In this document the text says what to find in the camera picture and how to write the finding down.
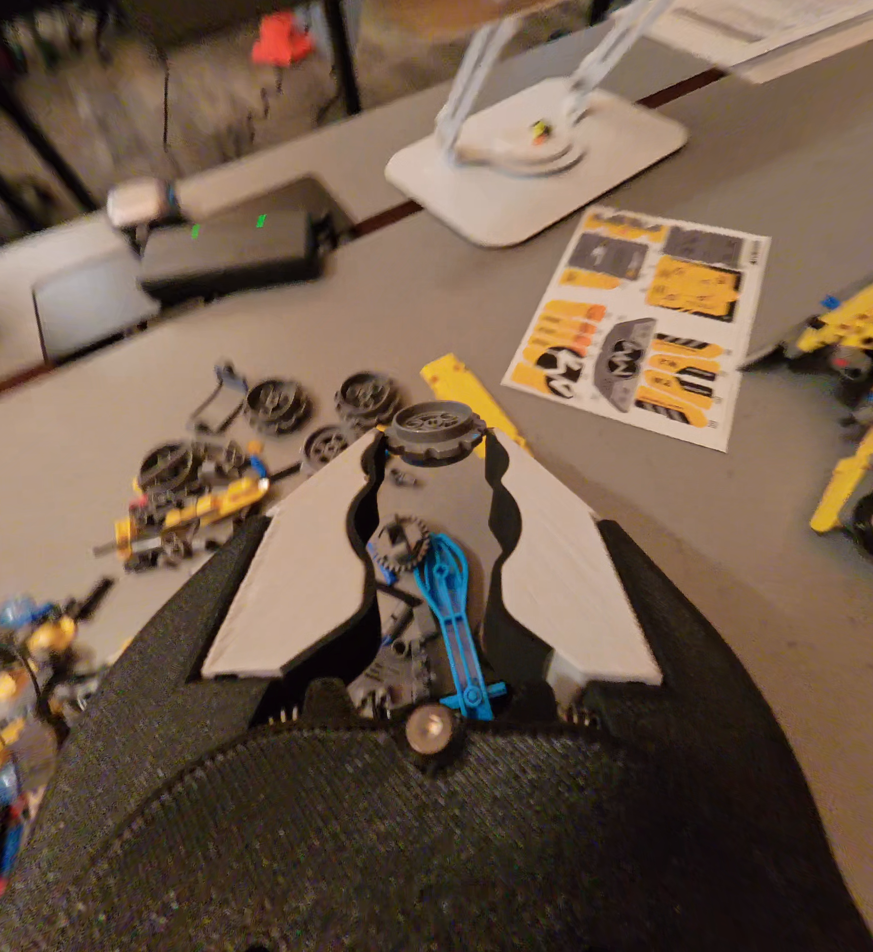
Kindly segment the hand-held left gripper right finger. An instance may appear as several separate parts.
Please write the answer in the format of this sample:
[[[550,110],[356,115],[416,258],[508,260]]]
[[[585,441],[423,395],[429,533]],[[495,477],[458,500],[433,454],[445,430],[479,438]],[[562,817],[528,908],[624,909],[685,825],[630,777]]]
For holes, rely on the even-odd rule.
[[[596,512],[500,430],[485,447],[499,544],[482,624],[491,667],[509,684],[548,684],[562,705],[592,684],[660,686]]]

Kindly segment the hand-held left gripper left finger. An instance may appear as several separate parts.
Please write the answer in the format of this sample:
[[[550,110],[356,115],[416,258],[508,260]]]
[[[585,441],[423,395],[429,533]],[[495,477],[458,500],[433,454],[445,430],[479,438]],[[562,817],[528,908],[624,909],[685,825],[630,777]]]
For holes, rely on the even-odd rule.
[[[269,512],[204,660],[205,679],[353,681],[381,641],[374,568],[383,433],[371,430]]]

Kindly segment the grey toothed toy wheel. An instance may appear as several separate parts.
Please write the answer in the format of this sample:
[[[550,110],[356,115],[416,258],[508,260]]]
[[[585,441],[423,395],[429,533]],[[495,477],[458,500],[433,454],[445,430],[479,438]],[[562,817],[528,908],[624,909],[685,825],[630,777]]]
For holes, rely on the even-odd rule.
[[[433,400],[395,413],[383,431],[388,451],[408,466],[452,466],[482,444],[487,423],[466,403]]]

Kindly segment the yellow toy brick vehicle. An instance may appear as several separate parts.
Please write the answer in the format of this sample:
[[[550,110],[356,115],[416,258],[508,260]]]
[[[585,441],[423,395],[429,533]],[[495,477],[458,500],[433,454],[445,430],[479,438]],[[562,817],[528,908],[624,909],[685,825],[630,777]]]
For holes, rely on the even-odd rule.
[[[839,425],[852,448],[835,464],[809,526],[818,535],[851,538],[873,559],[873,273],[827,296],[819,312],[749,353],[741,366],[815,357],[833,373],[845,400]]]

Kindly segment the small black toy gear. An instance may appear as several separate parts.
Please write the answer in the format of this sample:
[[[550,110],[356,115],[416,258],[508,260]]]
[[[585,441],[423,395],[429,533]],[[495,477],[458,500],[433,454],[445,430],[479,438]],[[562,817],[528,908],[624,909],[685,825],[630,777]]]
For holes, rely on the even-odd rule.
[[[369,542],[377,565],[400,575],[415,570],[426,559],[431,546],[431,531],[419,517],[394,514],[383,522]]]

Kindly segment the grey toy brick piece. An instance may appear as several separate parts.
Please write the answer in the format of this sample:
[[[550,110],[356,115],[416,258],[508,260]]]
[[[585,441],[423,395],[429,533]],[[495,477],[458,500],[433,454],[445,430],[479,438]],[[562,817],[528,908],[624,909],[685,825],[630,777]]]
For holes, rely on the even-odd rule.
[[[378,649],[373,662],[347,687],[360,717],[388,719],[435,696],[428,641],[405,636]]]

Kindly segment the blue toy lever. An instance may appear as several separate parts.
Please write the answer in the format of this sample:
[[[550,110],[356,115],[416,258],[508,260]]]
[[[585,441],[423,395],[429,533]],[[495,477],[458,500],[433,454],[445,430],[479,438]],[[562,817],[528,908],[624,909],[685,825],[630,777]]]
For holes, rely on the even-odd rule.
[[[454,689],[440,702],[464,719],[493,720],[493,701],[507,685],[487,684],[482,671],[468,619],[469,565],[462,548],[449,535],[433,533],[414,576],[440,629],[452,676]]]

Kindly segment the pile of black toy wheels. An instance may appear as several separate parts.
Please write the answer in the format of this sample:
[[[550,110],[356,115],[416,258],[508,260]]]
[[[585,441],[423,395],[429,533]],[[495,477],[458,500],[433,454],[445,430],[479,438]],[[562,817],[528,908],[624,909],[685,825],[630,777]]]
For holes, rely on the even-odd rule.
[[[223,546],[273,501],[278,486],[335,460],[360,435],[392,422],[404,395],[389,375],[360,371],[334,397],[336,421],[304,439],[300,459],[276,470],[266,440],[300,436],[311,393],[287,376],[250,384],[232,363],[215,368],[216,387],[189,418],[191,436],[159,444],[142,458],[125,514],[96,558],[116,557],[127,573],[177,567]]]

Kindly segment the yellow toy brick panel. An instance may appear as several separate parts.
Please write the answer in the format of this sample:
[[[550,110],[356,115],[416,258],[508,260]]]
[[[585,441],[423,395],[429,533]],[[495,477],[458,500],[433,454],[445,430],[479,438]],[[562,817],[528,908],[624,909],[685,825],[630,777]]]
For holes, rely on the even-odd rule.
[[[426,363],[420,369],[419,375],[436,399],[466,404],[486,423],[488,429],[504,433],[515,444],[533,455],[525,438],[489,390],[453,353]]]

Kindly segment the heap of colourful toy parts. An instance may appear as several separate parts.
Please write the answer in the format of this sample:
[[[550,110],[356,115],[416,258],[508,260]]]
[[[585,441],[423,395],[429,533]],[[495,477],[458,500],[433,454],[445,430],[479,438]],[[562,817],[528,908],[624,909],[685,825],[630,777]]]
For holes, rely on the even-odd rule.
[[[22,595],[0,606],[0,896],[37,819],[62,748],[113,660],[79,638],[116,584],[80,598]]]

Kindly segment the yellow and grey sticker sheet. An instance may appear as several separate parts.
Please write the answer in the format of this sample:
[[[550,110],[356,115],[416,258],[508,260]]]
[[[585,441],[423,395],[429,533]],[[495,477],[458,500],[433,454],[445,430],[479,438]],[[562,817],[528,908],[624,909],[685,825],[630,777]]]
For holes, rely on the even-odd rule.
[[[589,206],[502,386],[725,453],[771,243]]]

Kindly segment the black power adapter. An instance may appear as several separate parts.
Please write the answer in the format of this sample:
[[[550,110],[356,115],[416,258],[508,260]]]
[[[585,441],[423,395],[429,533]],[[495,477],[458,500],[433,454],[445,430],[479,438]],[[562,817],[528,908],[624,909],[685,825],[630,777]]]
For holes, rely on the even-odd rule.
[[[336,238],[330,215],[303,208],[168,226],[146,239],[137,282],[164,306],[309,282]]]

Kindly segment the white book stand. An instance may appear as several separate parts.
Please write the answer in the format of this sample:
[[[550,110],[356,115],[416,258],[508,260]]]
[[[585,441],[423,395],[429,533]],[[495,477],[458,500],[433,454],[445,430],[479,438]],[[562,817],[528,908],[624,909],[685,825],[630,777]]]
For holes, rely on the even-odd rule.
[[[671,4],[632,2],[570,75],[475,112],[521,20],[554,2],[379,2],[400,30],[472,34],[433,132],[394,154],[387,181],[468,241],[506,247],[666,159],[687,143],[686,128],[600,85]]]

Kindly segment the red bag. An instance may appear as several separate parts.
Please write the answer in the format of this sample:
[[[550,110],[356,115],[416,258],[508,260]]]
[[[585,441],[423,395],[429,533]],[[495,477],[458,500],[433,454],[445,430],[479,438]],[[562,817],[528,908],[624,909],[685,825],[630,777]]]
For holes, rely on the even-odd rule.
[[[300,26],[297,16],[289,11],[269,13],[260,19],[258,33],[252,44],[254,65],[288,68],[311,56],[315,45],[311,35]]]

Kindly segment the laminated paper sheet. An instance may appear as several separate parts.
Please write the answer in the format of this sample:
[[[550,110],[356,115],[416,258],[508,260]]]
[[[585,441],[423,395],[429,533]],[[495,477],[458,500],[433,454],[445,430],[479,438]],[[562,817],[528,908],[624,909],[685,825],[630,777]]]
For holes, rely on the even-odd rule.
[[[648,35],[752,84],[873,40],[873,1],[673,2]]]

